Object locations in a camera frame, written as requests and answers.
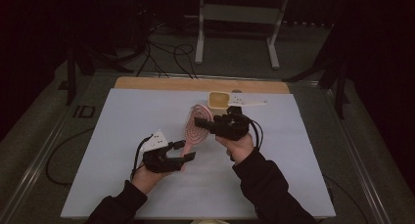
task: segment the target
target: floor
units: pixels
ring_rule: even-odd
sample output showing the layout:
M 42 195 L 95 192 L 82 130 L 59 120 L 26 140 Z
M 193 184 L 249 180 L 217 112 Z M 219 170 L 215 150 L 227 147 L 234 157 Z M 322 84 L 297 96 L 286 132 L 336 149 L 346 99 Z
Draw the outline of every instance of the floor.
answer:
M 193 67 L 199 78 L 279 81 L 311 67 L 330 32 L 315 26 L 283 25 L 276 45 L 281 68 L 274 70 L 270 67 L 264 34 L 232 28 L 224 32 L 218 29 L 217 24 L 210 25 L 202 65 L 193 64 L 195 51 L 190 52 L 190 46 L 182 48 L 190 52 L 192 63 L 187 56 L 177 56 L 177 63 L 189 72 Z M 140 76 L 165 77 L 165 72 L 169 77 L 188 78 L 174 56 L 157 46 L 170 52 L 173 48 L 156 43 L 196 47 L 195 29 L 176 31 L 161 26 L 150 40 L 153 42 L 151 56 L 154 60 L 146 62 Z M 134 70 L 129 75 L 137 73 L 145 58 L 143 55 L 125 64 Z M 71 106 L 66 106 L 67 93 L 58 90 L 66 79 L 66 63 L 63 63 L 57 69 L 54 82 L 1 142 L 0 223 L 83 223 L 83 220 L 60 218 L 69 186 L 52 183 L 45 169 L 47 167 L 49 175 L 59 182 L 73 180 L 108 91 L 119 76 L 125 75 L 102 64 L 96 65 L 98 69 L 94 76 L 78 75 L 77 97 Z M 332 107 L 332 91 L 321 90 L 316 85 L 320 75 L 315 73 L 303 81 L 289 84 L 337 212 L 336 217 L 320 222 L 414 224 L 415 199 L 355 93 L 352 82 L 346 84 L 348 102 L 344 105 L 345 119 L 341 120 Z M 75 113 L 77 106 L 93 107 L 95 113 L 80 116 Z

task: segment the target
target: white surface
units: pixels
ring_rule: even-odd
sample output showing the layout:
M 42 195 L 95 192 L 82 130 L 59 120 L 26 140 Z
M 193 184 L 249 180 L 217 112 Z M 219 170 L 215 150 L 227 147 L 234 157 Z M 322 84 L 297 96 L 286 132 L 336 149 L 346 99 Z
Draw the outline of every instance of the white surface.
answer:
M 262 154 L 274 160 L 290 193 L 313 216 L 334 216 L 317 160 L 292 95 L 253 94 L 268 105 L 243 108 L 263 128 Z M 116 196 L 129 178 L 138 144 L 157 130 L 170 141 L 183 139 L 190 108 L 207 103 L 207 92 L 113 89 L 85 152 L 62 211 L 87 217 L 106 196 Z M 240 190 L 232 161 L 213 135 L 194 146 L 196 158 L 184 172 L 164 178 L 137 212 L 151 219 L 255 218 Z

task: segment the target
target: person's right hand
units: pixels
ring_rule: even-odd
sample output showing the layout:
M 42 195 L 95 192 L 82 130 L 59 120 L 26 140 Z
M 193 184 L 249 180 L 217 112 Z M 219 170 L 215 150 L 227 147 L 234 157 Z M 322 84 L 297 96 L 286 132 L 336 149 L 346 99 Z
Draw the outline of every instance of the person's right hand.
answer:
M 242 162 L 254 150 L 253 136 L 250 133 L 238 141 L 232 141 L 219 136 L 216 136 L 216 141 L 226 147 L 226 153 L 232 156 L 235 164 Z

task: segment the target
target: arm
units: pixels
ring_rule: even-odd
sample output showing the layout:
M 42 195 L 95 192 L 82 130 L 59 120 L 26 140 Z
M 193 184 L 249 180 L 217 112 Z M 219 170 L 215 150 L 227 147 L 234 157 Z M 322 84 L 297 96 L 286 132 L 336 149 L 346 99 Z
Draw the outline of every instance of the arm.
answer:
M 250 134 L 238 142 L 216 137 L 235 159 L 234 171 L 241 179 L 244 196 L 266 223 L 316 223 L 288 193 L 288 183 L 275 162 L 266 160 L 254 148 Z
M 131 221 L 136 211 L 147 201 L 157 183 L 169 173 L 153 173 L 145 166 L 137 169 L 131 182 L 116 197 L 106 197 L 91 213 L 85 224 L 123 224 Z

